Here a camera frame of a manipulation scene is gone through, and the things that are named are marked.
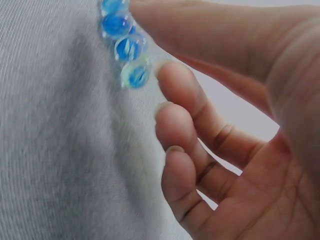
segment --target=blue bead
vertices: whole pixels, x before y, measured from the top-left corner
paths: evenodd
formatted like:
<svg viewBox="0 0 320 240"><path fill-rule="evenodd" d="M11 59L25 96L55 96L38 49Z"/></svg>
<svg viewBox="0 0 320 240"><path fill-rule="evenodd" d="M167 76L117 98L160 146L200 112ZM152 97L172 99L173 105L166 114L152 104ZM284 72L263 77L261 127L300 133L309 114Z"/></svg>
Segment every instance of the blue bead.
<svg viewBox="0 0 320 240"><path fill-rule="evenodd" d="M125 12L129 10L129 0L102 0L101 15L105 17L110 13Z"/></svg>
<svg viewBox="0 0 320 240"><path fill-rule="evenodd" d="M149 73L144 65L137 66L129 75L130 87L133 89L144 86L149 78Z"/></svg>
<svg viewBox="0 0 320 240"><path fill-rule="evenodd" d="M134 61L147 49L146 38L139 33L119 39L114 46L114 56L120 61Z"/></svg>
<svg viewBox="0 0 320 240"><path fill-rule="evenodd" d="M131 30L130 30L130 32L129 32L129 34L135 34L136 31L137 31L137 27L135 25L133 25Z"/></svg>
<svg viewBox="0 0 320 240"><path fill-rule="evenodd" d="M151 74L151 65L147 58L141 57L124 65L120 77L123 87L138 89L143 87Z"/></svg>
<svg viewBox="0 0 320 240"><path fill-rule="evenodd" d="M101 25L103 37L119 39L130 32L133 26L133 18L127 12L114 12L105 16Z"/></svg>

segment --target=fingernail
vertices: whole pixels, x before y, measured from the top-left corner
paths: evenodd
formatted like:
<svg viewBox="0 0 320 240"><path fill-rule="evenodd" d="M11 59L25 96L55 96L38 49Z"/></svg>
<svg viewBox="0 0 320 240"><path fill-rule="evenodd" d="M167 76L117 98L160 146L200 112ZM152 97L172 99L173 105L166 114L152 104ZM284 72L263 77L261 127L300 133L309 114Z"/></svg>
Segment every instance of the fingernail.
<svg viewBox="0 0 320 240"><path fill-rule="evenodd" d="M180 146L174 145L174 146L170 146L170 147L165 151L166 154L168 154L168 153L170 153L170 152L180 152L180 153L184 153L185 150L184 150L182 147L180 147Z"/></svg>
<svg viewBox="0 0 320 240"><path fill-rule="evenodd" d="M158 112L160 111L160 109L162 109L163 107L170 105L170 104L172 104L172 102L170 102L170 101L165 101L165 102L158 104L154 109L154 119L156 119L156 116L157 116Z"/></svg>
<svg viewBox="0 0 320 240"><path fill-rule="evenodd" d="M160 71L160 69L164 66L164 65L166 65L166 64L168 64L168 63L171 63L172 61L170 61L170 60L165 60L165 61L161 61L161 62L159 62L158 64L156 64L155 65L155 67L154 67L154 75L155 75L155 77L158 79L158 74L159 74L159 71Z"/></svg>

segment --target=gray sweater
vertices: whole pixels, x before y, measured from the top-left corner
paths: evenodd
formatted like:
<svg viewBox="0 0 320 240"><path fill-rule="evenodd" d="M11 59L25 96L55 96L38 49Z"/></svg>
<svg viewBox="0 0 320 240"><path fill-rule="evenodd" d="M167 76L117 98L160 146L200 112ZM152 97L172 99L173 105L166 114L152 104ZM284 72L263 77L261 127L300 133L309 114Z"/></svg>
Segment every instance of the gray sweater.
<svg viewBox="0 0 320 240"><path fill-rule="evenodd" d="M161 192L157 81L119 88L98 19L96 0L0 0L0 240L189 238Z"/></svg>

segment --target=hand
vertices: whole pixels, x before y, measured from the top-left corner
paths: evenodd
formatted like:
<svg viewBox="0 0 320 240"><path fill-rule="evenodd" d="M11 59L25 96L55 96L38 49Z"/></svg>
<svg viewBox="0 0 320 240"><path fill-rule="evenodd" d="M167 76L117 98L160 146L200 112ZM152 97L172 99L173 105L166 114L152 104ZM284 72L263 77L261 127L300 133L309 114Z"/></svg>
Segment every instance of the hand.
<svg viewBox="0 0 320 240"><path fill-rule="evenodd" d="M240 132L187 67L165 64L157 78L170 102L156 114L156 134L167 151L162 190L180 224L197 240L319 239L319 7L134 0L131 12L159 46L280 125L269 142Z"/></svg>

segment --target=finger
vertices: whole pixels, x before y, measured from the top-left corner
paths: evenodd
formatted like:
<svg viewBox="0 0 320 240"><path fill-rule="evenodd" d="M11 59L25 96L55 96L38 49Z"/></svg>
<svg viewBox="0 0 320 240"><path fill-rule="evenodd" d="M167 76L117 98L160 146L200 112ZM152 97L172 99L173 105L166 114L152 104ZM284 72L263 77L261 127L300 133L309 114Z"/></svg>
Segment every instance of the finger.
<svg viewBox="0 0 320 240"><path fill-rule="evenodd" d="M167 103L156 114L156 136L166 150L180 146L192 159L198 189L217 204L238 177L221 166L198 141L190 114L183 107Z"/></svg>
<svg viewBox="0 0 320 240"><path fill-rule="evenodd" d="M260 82L242 76L225 68L201 62L187 56L175 56L193 69L208 75L228 88L231 92L254 105L261 112L273 119L267 99L266 87Z"/></svg>
<svg viewBox="0 0 320 240"><path fill-rule="evenodd" d="M133 0L136 21L171 54L264 82L275 60L303 35L317 6L249 7L201 0Z"/></svg>
<svg viewBox="0 0 320 240"><path fill-rule="evenodd" d="M183 64L165 64L157 78L164 96L189 112L196 134L220 158L243 169L265 144L227 124L208 100L192 71Z"/></svg>
<svg viewBox="0 0 320 240"><path fill-rule="evenodd" d="M196 170L190 157L178 147L167 151L161 181L162 191L172 212L193 239L211 221L214 211L196 190Z"/></svg>

